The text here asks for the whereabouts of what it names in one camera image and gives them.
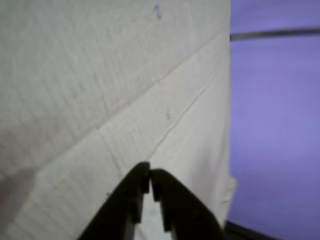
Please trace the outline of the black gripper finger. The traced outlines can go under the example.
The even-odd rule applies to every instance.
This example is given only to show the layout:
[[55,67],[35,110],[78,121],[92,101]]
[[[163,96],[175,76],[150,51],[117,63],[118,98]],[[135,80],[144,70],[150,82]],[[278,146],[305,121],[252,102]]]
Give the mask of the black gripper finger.
[[80,240],[133,240],[149,193],[149,162],[136,164],[90,221]]
[[225,239],[215,215],[177,178],[163,169],[153,169],[149,175],[163,229],[173,240]]

